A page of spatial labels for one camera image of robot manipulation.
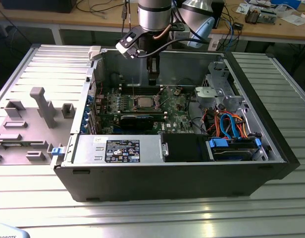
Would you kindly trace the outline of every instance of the slotted metal surface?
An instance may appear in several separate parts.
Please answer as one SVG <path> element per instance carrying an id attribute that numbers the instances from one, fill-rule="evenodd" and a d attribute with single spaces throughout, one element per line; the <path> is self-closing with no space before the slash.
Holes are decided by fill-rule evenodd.
<path id="1" fill-rule="evenodd" d="M 254 60 L 274 69 L 265 57 Z M 280 88 L 292 92 L 291 83 L 283 81 Z M 278 84 L 271 85 L 253 83 L 259 90 L 279 91 Z M 265 104 L 276 121 L 305 119 L 305 104 Z M 78 203 L 49 166 L 0 166 L 0 221 L 24 228 L 31 238 L 305 238 L 304 126 L 281 128 L 302 165 L 250 197 Z"/>
<path id="2" fill-rule="evenodd" d="M 52 101 L 54 107 L 61 108 L 63 103 L 72 103 L 76 107 L 91 66 L 89 49 L 84 46 L 49 45 L 31 49 L 23 67 L 14 78 L 11 77 L 13 82 L 0 100 L 0 125 L 6 117 L 3 108 L 9 100 L 21 100 L 27 108 L 37 107 L 36 101 L 29 96 L 35 86 L 44 87 L 45 98 Z"/>
<path id="3" fill-rule="evenodd" d="M 264 54 L 233 55 L 296 157 L 305 161 L 305 96 L 301 88 L 273 58 Z"/>

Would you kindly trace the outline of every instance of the blue latch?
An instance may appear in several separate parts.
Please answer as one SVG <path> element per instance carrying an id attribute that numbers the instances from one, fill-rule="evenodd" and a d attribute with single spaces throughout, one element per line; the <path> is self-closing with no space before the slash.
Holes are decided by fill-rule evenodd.
<path id="1" fill-rule="evenodd" d="M 54 147 L 51 151 L 52 156 L 55 155 L 64 155 L 66 147 Z"/>
<path id="2" fill-rule="evenodd" d="M 82 119 L 82 122 L 81 122 L 81 125 L 86 125 L 86 124 L 88 124 L 87 119 L 88 119 L 88 118 L 83 118 L 83 119 Z"/>
<path id="3" fill-rule="evenodd" d="M 83 133 L 87 133 L 87 129 L 84 126 L 80 127 L 80 131 L 83 132 Z"/>
<path id="4" fill-rule="evenodd" d="M 228 142 L 226 139 L 222 139 L 222 138 L 214 138 L 211 139 L 210 142 L 210 147 L 228 147 Z"/>
<path id="5" fill-rule="evenodd" d="M 87 112 L 84 112 L 84 113 L 83 113 L 83 118 L 84 118 L 84 119 L 88 119 L 88 118 L 89 118 L 89 114 L 88 114 Z"/>
<path id="6" fill-rule="evenodd" d="M 260 147 L 261 147 L 261 141 L 260 141 L 260 139 L 256 138 L 256 139 L 255 139 L 255 142 L 256 142 L 256 145 L 258 146 L 258 148 L 260 148 Z"/>

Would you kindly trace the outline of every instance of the electronic device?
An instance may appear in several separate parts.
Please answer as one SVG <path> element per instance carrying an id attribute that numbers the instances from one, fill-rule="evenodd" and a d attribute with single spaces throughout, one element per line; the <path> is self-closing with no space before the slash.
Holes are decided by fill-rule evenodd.
<path id="1" fill-rule="evenodd" d="M 77 0 L 1 0 L 5 9 L 70 13 Z"/>
<path id="2" fill-rule="evenodd" d="M 259 15 L 260 15 L 259 9 L 251 6 L 248 9 L 248 12 L 245 16 L 245 22 L 249 23 L 249 24 L 256 24 L 257 20 L 259 18 Z"/>
<path id="3" fill-rule="evenodd" d="M 239 23 L 239 22 L 235 22 L 232 27 L 234 30 L 238 30 L 238 31 L 241 31 L 243 29 L 243 24 Z"/>
<path id="4" fill-rule="evenodd" d="M 277 14 L 273 9 L 260 9 L 260 15 L 257 19 L 259 23 L 275 23 L 277 20 Z"/>
<path id="5" fill-rule="evenodd" d="M 224 4 L 225 4 L 224 0 L 212 0 L 211 7 L 213 10 L 213 17 L 215 19 L 213 29 L 216 29 L 218 27 L 222 15 L 222 11 L 224 8 Z"/>
<path id="6" fill-rule="evenodd" d="M 248 196 L 299 166 L 305 94 L 276 59 L 160 60 L 149 86 L 116 49 L 31 48 L 0 92 L 0 165 L 50 164 L 79 202 Z"/>

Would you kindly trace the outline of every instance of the blue clip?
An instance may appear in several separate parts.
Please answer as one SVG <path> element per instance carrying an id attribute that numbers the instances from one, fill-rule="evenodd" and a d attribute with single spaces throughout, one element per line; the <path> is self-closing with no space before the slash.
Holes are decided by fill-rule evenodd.
<path id="1" fill-rule="evenodd" d="M 84 126 L 81 126 L 81 127 L 80 127 L 80 131 L 81 131 L 82 133 L 87 133 L 87 129 L 86 129 Z"/>
<path id="2" fill-rule="evenodd" d="M 221 128 L 221 131 L 223 132 L 223 134 L 226 135 L 229 139 L 232 139 L 232 137 L 223 128 L 223 118 L 224 117 L 229 117 L 230 118 L 231 125 L 232 125 L 232 131 L 233 131 L 234 136 L 237 139 L 242 139 L 241 136 L 239 135 L 238 131 L 236 130 L 236 123 L 235 123 L 233 117 L 231 115 L 229 115 L 229 114 L 223 114 L 221 116 L 221 119 L 220 119 L 220 128 Z"/>
<path id="3" fill-rule="evenodd" d="M 87 102 L 88 102 L 88 103 L 92 103 L 93 100 L 94 100 L 94 97 L 92 97 L 91 95 L 88 95 L 88 96 L 87 96 Z"/>
<path id="4" fill-rule="evenodd" d="M 55 147 L 51 151 L 51 155 L 64 155 L 65 154 L 65 147 Z"/>
<path id="5" fill-rule="evenodd" d="M 81 126 L 87 125 L 88 122 L 85 119 L 82 119 Z"/>
<path id="6" fill-rule="evenodd" d="M 261 141 L 258 138 L 256 138 L 255 142 L 256 142 L 256 145 L 258 146 L 258 148 L 260 148 L 261 147 Z"/>
<path id="7" fill-rule="evenodd" d="M 88 118 L 89 118 L 88 113 L 87 113 L 87 112 L 84 112 L 84 113 L 83 113 L 83 119 L 88 119 Z"/>
<path id="8" fill-rule="evenodd" d="M 210 147 L 228 147 L 228 142 L 226 139 L 215 138 L 210 140 Z"/>

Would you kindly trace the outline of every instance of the paper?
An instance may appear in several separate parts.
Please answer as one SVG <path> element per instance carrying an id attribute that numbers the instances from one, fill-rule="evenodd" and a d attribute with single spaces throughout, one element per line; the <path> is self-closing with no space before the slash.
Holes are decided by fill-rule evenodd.
<path id="1" fill-rule="evenodd" d="M 251 6 L 253 6 L 254 8 L 263 9 L 263 7 L 260 7 L 260 6 L 255 6 L 255 5 L 252 5 L 252 4 L 241 3 L 239 5 L 239 7 L 237 8 L 236 12 L 237 13 L 242 13 L 242 14 L 246 15 Z"/>
<path id="2" fill-rule="evenodd" d="M 296 26 L 300 26 L 305 24 L 305 18 L 302 18 L 300 16 L 296 16 L 296 15 L 290 15 L 290 16 L 286 16 L 286 17 L 282 17 L 283 20 L 292 23 Z"/>

